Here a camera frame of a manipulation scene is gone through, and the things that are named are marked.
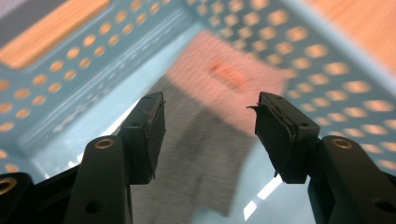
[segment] plastic basket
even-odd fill
[[[321,135],[359,142],[396,174],[394,82],[307,6],[288,0],[115,0],[28,68],[0,64],[7,83],[0,92],[1,172],[40,181],[78,164],[85,145],[111,133],[207,28],[284,69],[286,97]]]

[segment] cloth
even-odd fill
[[[166,134],[157,178],[132,186],[134,223],[189,223],[199,206],[227,216],[255,139],[246,107],[284,88],[275,68],[198,34],[150,91],[163,91]]]

